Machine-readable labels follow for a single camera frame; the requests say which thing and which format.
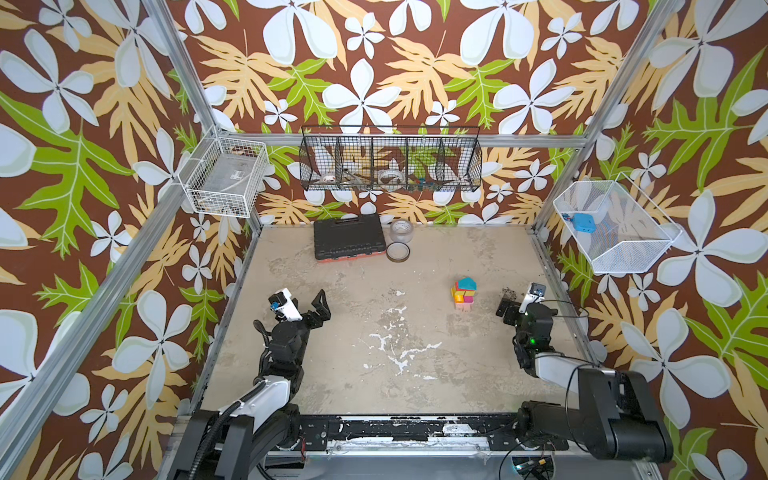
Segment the teal triangular block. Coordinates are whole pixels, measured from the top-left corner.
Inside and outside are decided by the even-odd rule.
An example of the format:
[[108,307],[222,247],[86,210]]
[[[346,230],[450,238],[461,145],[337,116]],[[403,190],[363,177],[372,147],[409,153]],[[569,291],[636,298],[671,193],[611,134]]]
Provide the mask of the teal triangular block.
[[476,291],[477,283],[471,277],[465,277],[456,282],[456,287],[463,291]]

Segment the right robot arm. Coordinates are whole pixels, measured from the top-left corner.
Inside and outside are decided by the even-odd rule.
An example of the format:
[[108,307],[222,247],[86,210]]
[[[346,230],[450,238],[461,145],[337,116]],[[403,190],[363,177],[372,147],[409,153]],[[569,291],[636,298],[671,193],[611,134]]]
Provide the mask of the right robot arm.
[[496,315],[515,330],[512,345],[528,375],[564,389],[563,403],[525,401],[513,430],[523,442],[563,440],[598,460],[666,463],[674,446],[645,377],[603,367],[557,351],[551,345],[558,311],[532,283],[519,297],[502,290]]

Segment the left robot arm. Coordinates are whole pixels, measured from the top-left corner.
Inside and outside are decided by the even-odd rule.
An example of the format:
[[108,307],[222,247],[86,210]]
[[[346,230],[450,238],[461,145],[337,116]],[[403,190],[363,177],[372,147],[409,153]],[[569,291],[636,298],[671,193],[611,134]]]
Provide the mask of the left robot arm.
[[300,442],[301,414],[291,400],[303,380],[310,333],[332,313],[323,289],[304,313],[286,288],[268,301],[277,324],[267,330],[261,321],[253,322],[264,343],[253,385],[223,408],[192,414],[169,479],[247,479],[252,473],[270,479],[265,467],[268,453]]

